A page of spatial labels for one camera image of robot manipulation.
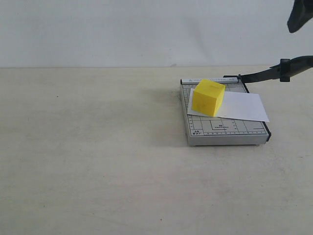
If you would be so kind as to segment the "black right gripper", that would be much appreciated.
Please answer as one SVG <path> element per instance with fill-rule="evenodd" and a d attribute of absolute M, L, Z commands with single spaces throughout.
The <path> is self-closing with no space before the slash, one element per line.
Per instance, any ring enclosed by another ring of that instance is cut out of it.
<path fill-rule="evenodd" d="M 313 0 L 295 0 L 287 21 L 289 33 L 297 32 L 313 18 Z"/>

